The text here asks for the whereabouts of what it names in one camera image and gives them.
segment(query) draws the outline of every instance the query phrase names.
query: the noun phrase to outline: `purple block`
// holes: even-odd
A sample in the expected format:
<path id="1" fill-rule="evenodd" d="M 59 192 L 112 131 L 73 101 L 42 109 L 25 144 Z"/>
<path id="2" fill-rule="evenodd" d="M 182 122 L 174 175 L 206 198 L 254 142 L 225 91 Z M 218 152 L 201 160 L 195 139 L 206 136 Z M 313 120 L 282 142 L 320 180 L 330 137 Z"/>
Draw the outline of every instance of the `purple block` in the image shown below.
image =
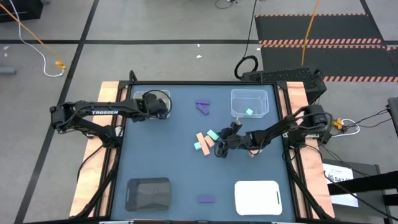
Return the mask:
<path id="1" fill-rule="evenodd" d="M 197 105 L 197 108 L 198 108 L 202 113 L 204 113 L 205 115 L 208 115 L 208 114 L 209 114 L 208 109 L 205 108 L 203 105 Z"/>
<path id="2" fill-rule="evenodd" d="M 216 197 L 214 195 L 199 195 L 198 202 L 199 203 L 214 203 L 216 201 Z"/>
<path id="3" fill-rule="evenodd" d="M 210 104 L 210 100 L 197 100 L 197 104 L 209 105 Z"/>

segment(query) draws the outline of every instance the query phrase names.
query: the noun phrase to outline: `wooden block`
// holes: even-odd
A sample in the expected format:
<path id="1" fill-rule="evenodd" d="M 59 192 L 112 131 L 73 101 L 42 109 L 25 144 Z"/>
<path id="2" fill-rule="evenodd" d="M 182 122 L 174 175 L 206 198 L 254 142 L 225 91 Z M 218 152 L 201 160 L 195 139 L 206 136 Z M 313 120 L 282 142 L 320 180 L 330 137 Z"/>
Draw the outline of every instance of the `wooden block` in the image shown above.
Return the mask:
<path id="1" fill-rule="evenodd" d="M 210 136 L 206 136 L 205 140 L 206 140 L 207 144 L 209 145 L 209 147 L 213 147 L 214 146 L 214 141 L 211 139 Z"/>
<path id="2" fill-rule="evenodd" d="M 209 148 L 207 147 L 207 144 L 206 144 L 206 141 L 205 141 L 205 138 L 203 137 L 203 135 L 201 133 L 198 133 L 197 138 L 198 138 L 198 141 L 200 142 L 201 150 L 203 151 L 203 154 L 205 156 L 210 155 Z"/>

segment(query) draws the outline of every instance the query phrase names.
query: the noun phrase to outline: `gray floor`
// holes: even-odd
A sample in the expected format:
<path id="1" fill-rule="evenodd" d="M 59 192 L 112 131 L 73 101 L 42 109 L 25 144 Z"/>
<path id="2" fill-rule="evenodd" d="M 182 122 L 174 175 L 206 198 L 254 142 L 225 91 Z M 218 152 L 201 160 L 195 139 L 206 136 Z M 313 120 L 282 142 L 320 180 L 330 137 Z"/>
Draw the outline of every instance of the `gray floor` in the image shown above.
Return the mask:
<path id="1" fill-rule="evenodd" d="M 52 0 L 42 18 L 26 21 L 43 39 L 78 40 L 93 0 Z M 214 0 L 100 0 L 88 39 L 245 39 L 254 1 L 239 1 L 225 10 Z M 316 0 L 266 0 L 259 14 L 311 13 Z M 398 39 L 395 0 L 367 0 L 386 40 Z M 319 13 L 364 12 L 359 0 L 321 1 Z M 255 27 L 252 39 L 257 38 Z M 17 39 L 14 22 L 0 24 L 0 39 Z M 25 45 L 0 45 L 0 65 L 18 69 L 15 76 L 0 77 L 0 217 L 12 223 L 49 126 L 49 107 L 58 101 L 65 76 L 42 73 L 42 59 Z M 70 65 L 76 45 L 54 45 Z M 248 55 L 260 56 L 250 45 Z M 67 101 L 96 100 L 102 81 L 123 80 L 133 69 L 140 80 L 235 80 L 233 69 L 244 45 L 86 45 L 78 62 Z M 44 50 L 49 73 L 57 72 L 51 53 Z M 245 64 L 242 70 L 249 70 Z M 327 83 L 321 104 L 334 116 L 361 119 L 397 96 L 396 83 Z M 378 117 L 366 124 L 374 124 Z M 362 129 L 355 136 L 332 139 L 328 149 L 346 161 L 379 164 L 382 172 L 398 169 L 397 138 L 391 123 Z M 76 172 L 86 139 L 78 133 L 55 134 L 25 222 L 67 218 L 75 191 Z M 366 218 L 340 217 L 350 221 Z"/>

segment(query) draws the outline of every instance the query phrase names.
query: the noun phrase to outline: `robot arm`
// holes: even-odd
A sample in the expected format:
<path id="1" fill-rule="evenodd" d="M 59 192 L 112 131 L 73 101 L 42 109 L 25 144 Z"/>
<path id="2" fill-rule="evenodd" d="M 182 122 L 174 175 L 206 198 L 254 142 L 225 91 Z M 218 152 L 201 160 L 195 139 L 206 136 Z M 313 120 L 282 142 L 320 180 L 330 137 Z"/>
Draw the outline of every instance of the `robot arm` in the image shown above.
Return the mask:
<path id="1" fill-rule="evenodd" d="M 81 131 L 85 136 L 98 136 L 104 147 L 118 147 L 119 136 L 114 127 L 100 126 L 83 119 L 91 115 L 121 115 L 131 118 L 132 122 L 145 121 L 149 118 L 165 119 L 169 113 L 165 102 L 152 93 L 145 93 L 142 99 L 128 99 L 119 103 L 101 103 L 77 101 L 52 106 L 51 126 L 58 133 Z"/>
<path id="2" fill-rule="evenodd" d="M 297 124 L 297 120 L 300 118 L 303 121 Z M 271 143 L 271 140 L 284 133 L 287 133 L 289 143 L 293 147 L 302 147 L 305 145 L 306 135 L 321 132 L 327 124 L 326 113 L 320 105 L 304 106 L 273 126 L 265 130 L 246 132 L 244 136 L 237 134 L 242 124 L 232 122 L 230 128 L 224 128 L 220 132 L 222 141 L 218 144 L 216 156 L 225 158 L 228 149 L 245 149 L 248 151 L 263 149 Z"/>

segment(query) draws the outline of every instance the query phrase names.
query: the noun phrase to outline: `clear plastic container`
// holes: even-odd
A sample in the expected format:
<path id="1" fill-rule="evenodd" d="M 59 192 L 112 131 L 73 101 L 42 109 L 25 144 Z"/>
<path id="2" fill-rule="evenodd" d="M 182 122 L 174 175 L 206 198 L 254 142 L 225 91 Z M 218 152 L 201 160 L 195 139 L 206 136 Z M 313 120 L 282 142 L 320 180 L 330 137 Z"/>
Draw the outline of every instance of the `clear plastic container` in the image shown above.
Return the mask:
<path id="1" fill-rule="evenodd" d="M 164 93 L 166 93 L 168 96 L 170 96 L 170 91 L 168 90 L 162 90 Z M 133 99 L 142 99 L 142 96 L 144 93 L 147 91 L 137 91 L 135 94 L 132 96 Z M 165 96 L 163 93 L 159 91 L 152 91 L 151 92 L 153 95 L 155 95 L 158 99 L 162 99 L 166 103 L 166 107 L 169 110 L 170 109 L 170 100 Z"/>
<path id="2" fill-rule="evenodd" d="M 262 118 L 269 112 L 268 93 L 265 90 L 231 91 L 231 115 L 235 118 Z"/>

